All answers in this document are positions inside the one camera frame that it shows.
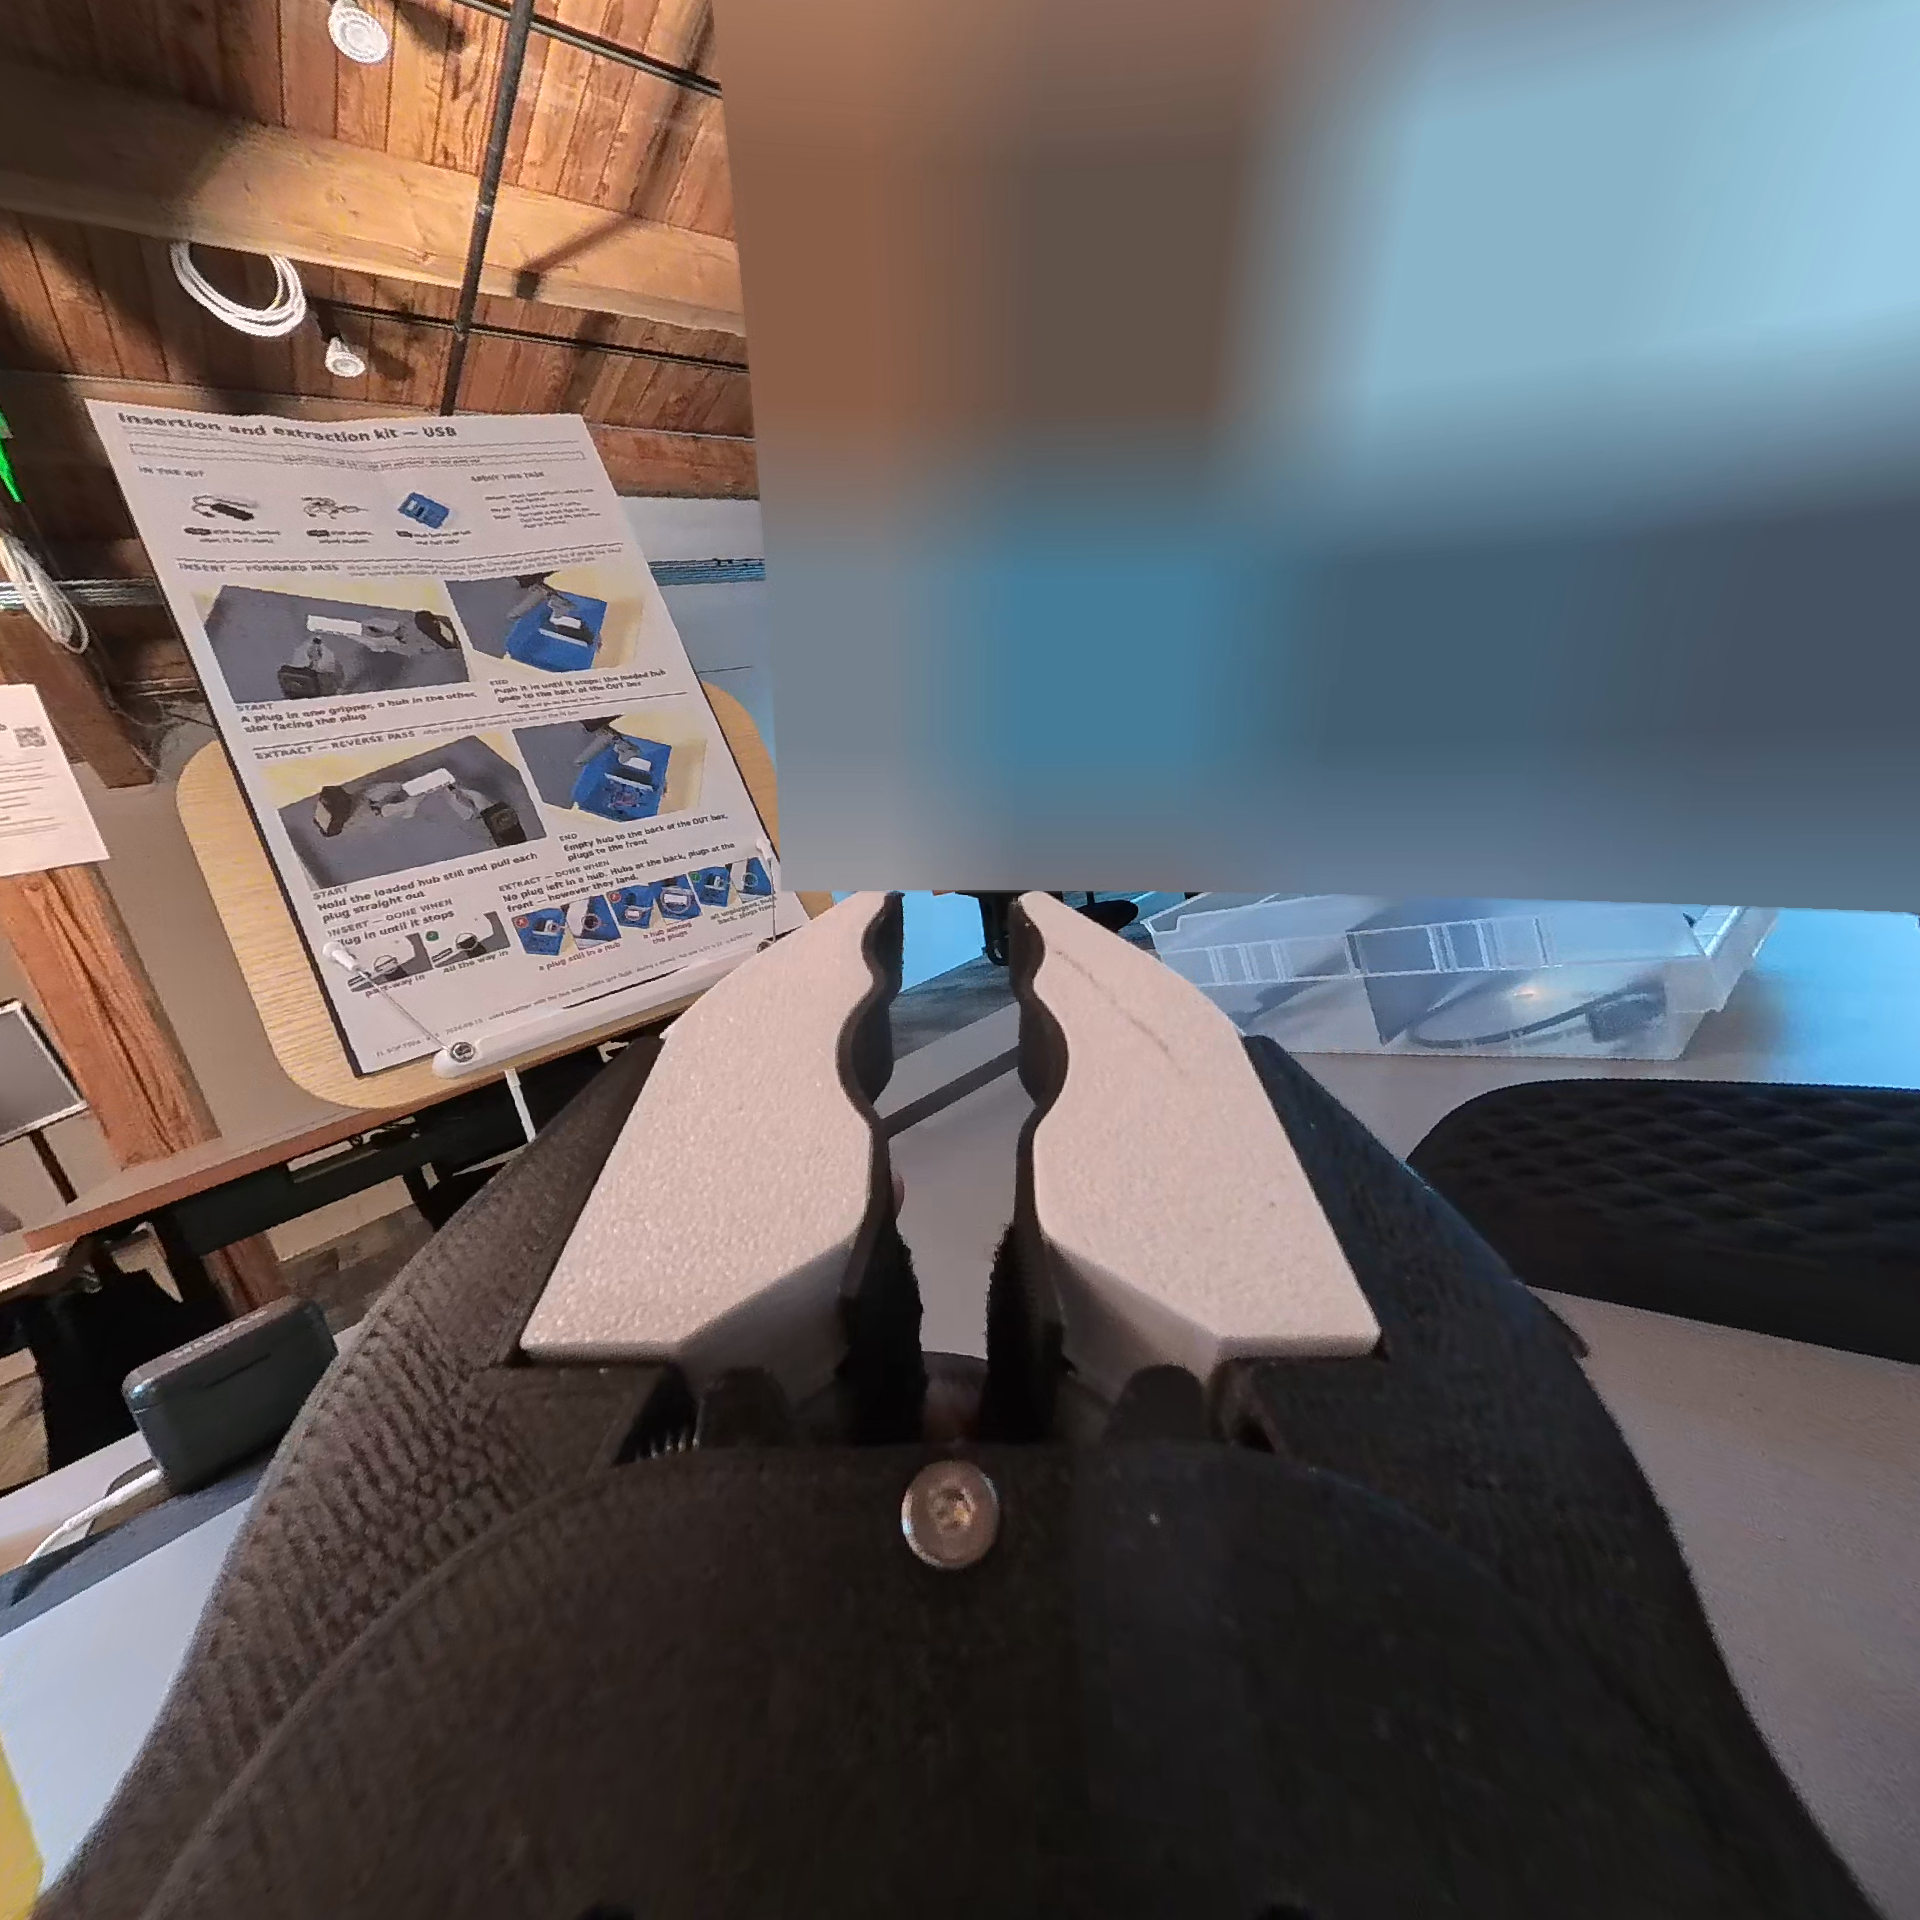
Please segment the black textured mat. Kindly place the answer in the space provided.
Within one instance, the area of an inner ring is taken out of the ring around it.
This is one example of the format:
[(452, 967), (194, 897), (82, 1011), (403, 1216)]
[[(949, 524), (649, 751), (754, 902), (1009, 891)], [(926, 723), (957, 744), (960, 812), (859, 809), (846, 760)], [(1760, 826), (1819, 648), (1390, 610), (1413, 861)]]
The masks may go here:
[(1406, 1162), (1533, 1290), (1917, 1363), (1917, 1090), (1520, 1084)]

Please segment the instruction poster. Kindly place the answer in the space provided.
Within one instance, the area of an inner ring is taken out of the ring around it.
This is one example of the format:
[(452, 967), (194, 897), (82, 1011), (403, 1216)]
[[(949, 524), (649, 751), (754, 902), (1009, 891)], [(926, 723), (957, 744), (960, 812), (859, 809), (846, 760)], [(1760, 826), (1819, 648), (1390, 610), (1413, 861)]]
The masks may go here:
[(580, 418), (87, 410), (355, 1076), (802, 924)]

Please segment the clear plastic bin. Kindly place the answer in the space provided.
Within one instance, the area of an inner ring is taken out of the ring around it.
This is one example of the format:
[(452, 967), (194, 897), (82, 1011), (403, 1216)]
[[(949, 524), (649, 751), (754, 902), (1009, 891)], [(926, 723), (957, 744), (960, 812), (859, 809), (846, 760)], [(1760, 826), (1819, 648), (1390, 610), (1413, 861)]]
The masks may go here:
[(1165, 967), (1294, 1055), (1675, 1062), (1772, 907), (1197, 895), (1145, 918)]

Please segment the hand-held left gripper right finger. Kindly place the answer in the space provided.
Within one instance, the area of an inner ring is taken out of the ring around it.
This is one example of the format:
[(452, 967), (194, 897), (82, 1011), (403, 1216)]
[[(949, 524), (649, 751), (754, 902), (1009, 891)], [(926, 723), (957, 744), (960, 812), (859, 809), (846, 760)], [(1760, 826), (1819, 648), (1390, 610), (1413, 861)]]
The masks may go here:
[(1009, 911), (1015, 1223), (1077, 1379), (1360, 1359), (1379, 1317), (1231, 1020), (1065, 902)]

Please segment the small grey framed screen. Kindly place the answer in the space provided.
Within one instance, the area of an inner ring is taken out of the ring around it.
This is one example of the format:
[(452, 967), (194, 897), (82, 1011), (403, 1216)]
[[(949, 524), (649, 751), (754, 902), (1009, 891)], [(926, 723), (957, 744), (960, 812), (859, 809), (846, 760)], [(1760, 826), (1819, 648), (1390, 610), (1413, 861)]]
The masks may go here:
[(2, 1004), (0, 1058), (2, 1131), (0, 1138), (26, 1138), (49, 1128), (85, 1116), (87, 1101), (63, 1063), (26, 1004)]

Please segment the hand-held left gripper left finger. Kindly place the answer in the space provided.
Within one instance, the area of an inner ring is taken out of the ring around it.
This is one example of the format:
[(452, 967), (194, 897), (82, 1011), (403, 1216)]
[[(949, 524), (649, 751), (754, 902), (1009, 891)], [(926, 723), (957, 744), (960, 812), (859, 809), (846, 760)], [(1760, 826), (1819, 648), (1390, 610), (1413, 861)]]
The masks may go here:
[(529, 1363), (832, 1379), (843, 1298), (892, 1216), (902, 897), (859, 891), (667, 1027), (524, 1333)]

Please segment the white paper note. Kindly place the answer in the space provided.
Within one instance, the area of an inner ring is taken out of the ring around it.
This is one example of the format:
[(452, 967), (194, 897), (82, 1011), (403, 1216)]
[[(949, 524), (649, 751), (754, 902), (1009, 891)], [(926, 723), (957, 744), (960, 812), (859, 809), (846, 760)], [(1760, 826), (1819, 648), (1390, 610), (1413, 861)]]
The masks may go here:
[(2, 877), (107, 861), (37, 685), (2, 685)]

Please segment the dark grey small case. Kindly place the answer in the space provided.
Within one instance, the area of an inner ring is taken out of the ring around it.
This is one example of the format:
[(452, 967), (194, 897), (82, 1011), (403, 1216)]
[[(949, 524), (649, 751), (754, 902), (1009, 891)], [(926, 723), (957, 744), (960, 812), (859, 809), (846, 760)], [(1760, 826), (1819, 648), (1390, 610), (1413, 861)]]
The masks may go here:
[(279, 1298), (138, 1364), (120, 1393), (166, 1492), (191, 1495), (271, 1452), (333, 1359), (324, 1307)]

